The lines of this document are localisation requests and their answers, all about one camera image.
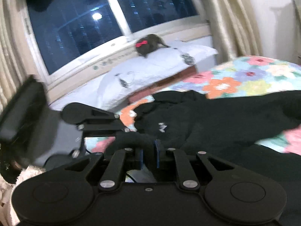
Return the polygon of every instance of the window pane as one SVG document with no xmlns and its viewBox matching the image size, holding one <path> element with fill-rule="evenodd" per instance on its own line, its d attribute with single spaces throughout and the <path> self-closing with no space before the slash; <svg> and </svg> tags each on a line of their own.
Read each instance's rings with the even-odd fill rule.
<svg viewBox="0 0 301 226">
<path fill-rule="evenodd" d="M 118 0 L 132 32 L 197 15 L 191 0 Z"/>
<path fill-rule="evenodd" d="M 49 74 L 122 36 L 107 0 L 27 0 L 27 5 Z"/>
</svg>

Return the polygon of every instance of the pillowcase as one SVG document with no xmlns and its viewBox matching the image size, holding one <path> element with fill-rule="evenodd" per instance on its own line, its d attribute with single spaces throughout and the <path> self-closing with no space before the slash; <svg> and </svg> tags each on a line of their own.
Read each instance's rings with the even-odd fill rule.
<svg viewBox="0 0 301 226">
<path fill-rule="evenodd" d="M 97 92 L 97 108 L 112 109 L 134 92 L 218 53 L 211 47 L 181 41 L 168 45 L 171 48 L 160 48 L 148 54 L 147 58 L 129 59 L 106 73 Z"/>
</svg>

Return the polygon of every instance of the round pad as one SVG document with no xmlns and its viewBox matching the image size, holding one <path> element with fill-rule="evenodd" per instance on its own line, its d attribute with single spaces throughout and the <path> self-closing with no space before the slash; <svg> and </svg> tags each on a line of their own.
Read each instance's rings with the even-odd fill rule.
<svg viewBox="0 0 301 226">
<path fill-rule="evenodd" d="M 82 214 L 93 200 L 86 181 L 38 182 L 27 180 L 16 187 L 12 203 L 16 213 L 33 224 L 55 225 Z"/>
<path fill-rule="evenodd" d="M 83 122 L 91 115 L 91 107 L 81 103 L 70 103 L 61 112 L 62 119 L 69 124 Z"/>
<path fill-rule="evenodd" d="M 237 224 L 264 224 L 277 219 L 286 204 L 286 193 L 276 182 L 212 180 L 205 200 L 217 214 Z"/>
<path fill-rule="evenodd" d="M 239 182 L 231 187 L 234 198 L 243 202 L 257 202 L 264 198 L 264 189 L 256 183 Z"/>
<path fill-rule="evenodd" d="M 41 184 L 33 191 L 33 197 L 41 203 L 54 203 L 63 200 L 68 188 L 62 184 Z"/>
</svg>

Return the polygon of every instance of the curtain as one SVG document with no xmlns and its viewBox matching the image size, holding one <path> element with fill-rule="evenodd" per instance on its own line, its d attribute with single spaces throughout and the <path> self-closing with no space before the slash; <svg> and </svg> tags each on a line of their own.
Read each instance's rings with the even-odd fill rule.
<svg viewBox="0 0 301 226">
<path fill-rule="evenodd" d="M 0 113 L 25 78 L 26 73 L 12 39 L 7 0 L 0 0 Z"/>
<path fill-rule="evenodd" d="M 301 5 L 298 6 L 299 13 L 296 16 L 297 18 L 297 35 L 296 35 L 296 47 L 297 47 L 297 64 L 301 65 Z"/>
<path fill-rule="evenodd" d="M 210 21 L 218 62 L 243 55 L 260 55 L 259 31 L 249 0 L 203 0 Z"/>
</svg>

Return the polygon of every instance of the fluffy fabric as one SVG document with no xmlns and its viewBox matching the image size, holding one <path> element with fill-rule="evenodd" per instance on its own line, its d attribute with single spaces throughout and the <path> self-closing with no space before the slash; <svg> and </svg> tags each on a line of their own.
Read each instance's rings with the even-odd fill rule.
<svg viewBox="0 0 301 226">
<path fill-rule="evenodd" d="M 24 169 L 20 173 L 20 176 L 18 177 L 17 182 L 14 185 L 7 183 L 0 175 L 0 191 L 2 203 L 2 206 L 0 206 L 0 221 L 3 226 L 15 226 L 20 222 L 11 204 L 11 195 L 14 189 L 25 180 L 37 176 L 43 172 L 45 172 L 45 170 L 42 168 L 29 166 L 26 170 Z"/>
</svg>

